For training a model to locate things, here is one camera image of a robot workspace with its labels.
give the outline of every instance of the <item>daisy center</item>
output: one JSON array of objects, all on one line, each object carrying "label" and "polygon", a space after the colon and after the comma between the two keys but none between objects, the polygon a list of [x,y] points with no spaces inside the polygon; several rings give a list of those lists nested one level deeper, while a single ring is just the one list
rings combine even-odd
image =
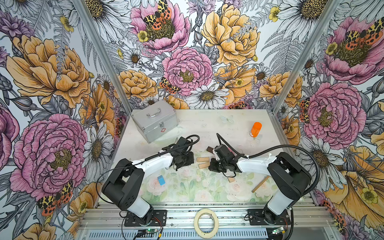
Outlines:
[{"label": "daisy center", "polygon": [[308,60],[304,65],[305,68],[311,68],[312,66],[313,66],[313,60],[312,59]]},{"label": "daisy center", "polygon": [[350,67],[360,64],[367,57],[369,45],[363,44],[360,47],[350,51],[345,48],[346,41],[341,42],[336,50],[335,58],[339,58],[341,61],[346,61]]},{"label": "daisy center", "polygon": [[97,139],[94,142],[93,148],[92,148],[93,159],[98,159],[100,155],[101,155],[101,141]]},{"label": "daisy center", "polygon": [[323,152],[321,152],[320,150],[315,150],[313,151],[313,156],[315,157],[320,167],[328,166],[329,160]]},{"label": "daisy center", "polygon": [[55,160],[50,163],[50,166],[54,169],[57,169],[58,167],[67,169],[72,159],[71,151],[69,151],[68,149],[63,149],[55,152],[54,155]]},{"label": "daisy center", "polygon": [[107,91],[109,91],[109,82],[108,81],[105,81],[104,84],[103,84],[103,88]]},{"label": "daisy center", "polygon": [[98,18],[103,14],[103,6],[99,0],[85,0],[91,16]]},{"label": "daisy center", "polygon": [[318,18],[328,0],[307,0],[301,7],[301,14],[306,18]]},{"label": "daisy center", "polygon": [[180,73],[179,73],[179,75],[180,75],[180,77],[182,77],[183,78],[183,82],[185,82],[185,83],[190,83],[190,82],[192,82],[192,80],[193,80],[193,73],[191,73],[190,71],[185,71],[184,73],[182,72],[182,71],[180,71]]},{"label": "daisy center", "polygon": [[256,75],[256,79],[257,79],[257,80],[263,79],[264,77],[265,77],[265,73],[258,73],[258,74]]},{"label": "daisy center", "polygon": [[205,92],[201,94],[200,99],[203,101],[209,101],[212,100],[215,94],[213,92]]},{"label": "daisy center", "polygon": [[139,57],[137,55],[132,55],[131,60],[133,63],[138,63],[139,62]]},{"label": "daisy center", "polygon": [[85,213],[85,211],[87,210],[87,206],[88,206],[88,202],[87,201],[83,201],[80,203],[80,206],[79,206],[79,213]]},{"label": "daisy center", "polygon": [[332,123],[332,112],[328,112],[326,108],[323,107],[318,120],[323,127],[329,127]]}]

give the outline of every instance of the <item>masking tape roll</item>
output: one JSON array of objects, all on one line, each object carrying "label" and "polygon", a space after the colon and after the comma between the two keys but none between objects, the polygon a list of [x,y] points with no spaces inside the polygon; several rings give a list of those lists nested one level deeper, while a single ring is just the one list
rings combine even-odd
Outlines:
[{"label": "masking tape roll", "polygon": [[[199,227],[199,218],[204,215],[204,214],[208,214],[210,215],[213,220],[214,220],[214,229],[209,232],[209,233],[205,233],[203,232],[200,227]],[[196,216],[195,216],[195,221],[194,221],[194,227],[195,227],[195,231],[197,232],[197,234],[202,237],[202,238],[212,238],[213,236],[216,235],[217,231],[218,231],[218,218],[216,216],[216,214],[210,210],[210,209],[202,209],[200,211],[197,212]]]}]

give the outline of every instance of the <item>floral tablecloth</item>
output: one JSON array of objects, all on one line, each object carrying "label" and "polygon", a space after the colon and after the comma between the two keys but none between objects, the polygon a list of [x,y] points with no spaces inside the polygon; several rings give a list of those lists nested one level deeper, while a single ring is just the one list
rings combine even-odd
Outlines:
[{"label": "floral tablecloth", "polygon": [[[272,178],[255,192],[252,189],[264,179],[263,174],[237,173],[234,182],[208,168],[194,163],[177,171],[161,169],[143,180],[139,195],[149,203],[156,202],[267,202],[277,191]],[[165,184],[157,177],[162,175]]]}]

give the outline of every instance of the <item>pink peony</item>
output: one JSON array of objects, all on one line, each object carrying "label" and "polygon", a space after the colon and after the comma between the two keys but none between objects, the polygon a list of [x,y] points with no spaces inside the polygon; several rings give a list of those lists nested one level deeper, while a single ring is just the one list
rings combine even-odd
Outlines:
[{"label": "pink peony", "polygon": [[[174,26],[174,33],[172,38],[162,37],[160,39],[148,40],[143,42],[144,46],[147,48],[150,54],[159,55],[163,52],[174,51],[180,46],[185,46],[189,38],[189,29],[190,22],[189,18],[184,18],[184,15],[180,13],[179,6],[175,6],[168,0],[168,7],[172,10],[171,23]],[[131,28],[132,33],[138,34],[140,31],[146,31],[147,25],[144,23],[144,18],[149,15],[154,15],[157,11],[158,4],[156,3],[154,7],[148,5],[147,8],[144,8],[140,5],[140,8],[131,9],[131,19],[133,28]]]},{"label": "pink peony", "polygon": [[310,97],[310,122],[304,124],[308,137],[315,135],[332,149],[349,146],[361,132],[367,118],[361,108],[361,96],[347,83],[322,83]]},{"label": "pink peony", "polygon": [[81,165],[86,142],[83,127],[65,114],[26,127],[14,147],[18,168],[12,172],[11,189],[38,200],[60,192],[69,181],[77,187],[85,175]]},{"label": "pink peony", "polygon": [[211,61],[207,55],[193,48],[179,48],[171,57],[163,60],[164,77],[173,86],[178,86],[180,95],[189,96],[191,91],[212,80]]},{"label": "pink peony", "polygon": [[7,164],[12,152],[12,141],[19,134],[19,123],[7,108],[0,106],[0,170]]},{"label": "pink peony", "polygon": [[340,26],[333,31],[334,36],[328,39],[328,53],[325,55],[321,68],[327,76],[332,75],[339,81],[349,81],[352,84],[362,84],[375,76],[384,67],[384,37],[373,45],[361,45],[353,51],[345,48],[346,32],[355,30],[362,32],[368,29],[374,22],[365,23],[347,17]]}]

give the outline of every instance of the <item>wooden stick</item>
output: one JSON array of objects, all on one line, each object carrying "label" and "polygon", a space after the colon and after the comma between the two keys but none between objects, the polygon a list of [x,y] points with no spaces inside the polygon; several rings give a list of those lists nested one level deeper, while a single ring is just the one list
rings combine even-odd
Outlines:
[{"label": "wooden stick", "polygon": [[252,192],[256,192],[256,190],[263,185],[263,183],[269,178],[269,176],[266,176],[254,189],[252,189]]}]

